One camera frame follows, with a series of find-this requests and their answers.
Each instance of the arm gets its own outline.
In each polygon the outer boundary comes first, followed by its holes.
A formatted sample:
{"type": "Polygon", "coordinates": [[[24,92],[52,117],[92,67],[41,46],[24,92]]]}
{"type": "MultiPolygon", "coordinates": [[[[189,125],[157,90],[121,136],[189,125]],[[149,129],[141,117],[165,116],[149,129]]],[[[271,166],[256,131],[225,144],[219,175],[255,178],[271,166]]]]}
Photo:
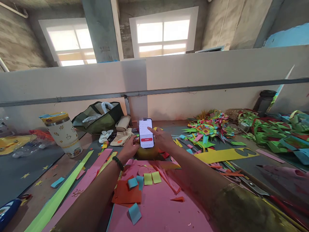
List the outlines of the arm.
{"type": "Polygon", "coordinates": [[[186,150],[177,146],[170,134],[162,131],[160,128],[157,128],[157,131],[150,127],[148,129],[154,134],[155,142],[159,148],[168,152],[188,175],[193,192],[198,196],[203,207],[210,208],[211,202],[219,191],[227,187],[231,182],[198,158],[189,155],[186,150]]]}
{"type": "MultiPolygon", "coordinates": [[[[134,146],[135,138],[136,136],[131,136],[117,155],[123,165],[139,148],[138,144],[134,146]]],[[[115,161],[111,161],[63,215],[56,224],[56,229],[58,231],[95,231],[117,184],[119,174],[119,166],[115,161]]]]}

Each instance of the red scissors handle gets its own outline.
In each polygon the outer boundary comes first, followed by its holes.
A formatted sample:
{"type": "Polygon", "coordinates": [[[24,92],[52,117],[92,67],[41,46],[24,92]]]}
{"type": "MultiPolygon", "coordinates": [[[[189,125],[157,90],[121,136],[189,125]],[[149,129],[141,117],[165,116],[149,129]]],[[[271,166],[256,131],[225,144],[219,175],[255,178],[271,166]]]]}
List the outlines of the red scissors handle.
{"type": "Polygon", "coordinates": [[[278,198],[276,198],[275,196],[270,195],[269,196],[281,209],[282,211],[289,216],[291,219],[293,219],[294,221],[296,221],[298,224],[300,224],[302,227],[304,227],[306,230],[309,230],[308,227],[306,225],[304,225],[297,217],[296,215],[288,208],[286,207],[278,198]]]}

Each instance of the white partition wall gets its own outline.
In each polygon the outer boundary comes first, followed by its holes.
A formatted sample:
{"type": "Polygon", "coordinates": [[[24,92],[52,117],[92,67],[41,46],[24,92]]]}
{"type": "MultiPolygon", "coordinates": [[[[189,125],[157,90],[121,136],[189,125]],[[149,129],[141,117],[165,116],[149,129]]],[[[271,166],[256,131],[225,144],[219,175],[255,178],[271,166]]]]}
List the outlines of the white partition wall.
{"type": "MultiPolygon", "coordinates": [[[[307,77],[309,47],[294,46],[192,53],[147,57],[122,62],[45,68],[0,73],[0,104],[3,102],[55,99],[108,93],[125,93],[217,84],[272,81],[285,79],[294,66],[291,78],[307,77]]],[[[302,98],[308,107],[305,85],[293,92],[293,101],[302,98]]],[[[278,85],[220,89],[199,92],[130,97],[133,119],[180,120],[216,108],[252,108],[261,90],[277,90],[278,85]]],[[[38,116],[67,111],[71,118],[97,100],[70,101],[6,107],[9,117],[20,130],[41,126],[38,116]]],[[[117,98],[125,112],[124,99],[117,98]]]]}

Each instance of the beige pouch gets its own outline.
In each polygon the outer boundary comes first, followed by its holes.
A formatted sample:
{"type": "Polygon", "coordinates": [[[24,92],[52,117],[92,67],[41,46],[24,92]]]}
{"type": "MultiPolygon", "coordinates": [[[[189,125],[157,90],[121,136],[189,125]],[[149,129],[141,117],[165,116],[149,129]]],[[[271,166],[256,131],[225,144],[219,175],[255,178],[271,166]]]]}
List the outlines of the beige pouch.
{"type": "Polygon", "coordinates": [[[114,138],[114,140],[110,143],[111,146],[123,146],[125,144],[126,141],[128,141],[128,139],[131,136],[134,136],[134,134],[132,133],[132,128],[128,128],[126,131],[123,132],[117,132],[116,137],[114,138]]]}

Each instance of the phone screen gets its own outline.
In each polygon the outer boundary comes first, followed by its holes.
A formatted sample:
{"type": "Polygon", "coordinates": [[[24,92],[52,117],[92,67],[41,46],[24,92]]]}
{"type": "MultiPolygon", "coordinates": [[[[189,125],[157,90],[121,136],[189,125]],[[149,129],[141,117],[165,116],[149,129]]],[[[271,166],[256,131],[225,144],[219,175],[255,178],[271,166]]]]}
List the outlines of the phone screen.
{"type": "Polygon", "coordinates": [[[139,137],[142,148],[151,148],[154,144],[154,135],[147,127],[152,128],[152,120],[144,119],[139,121],[139,137]]]}

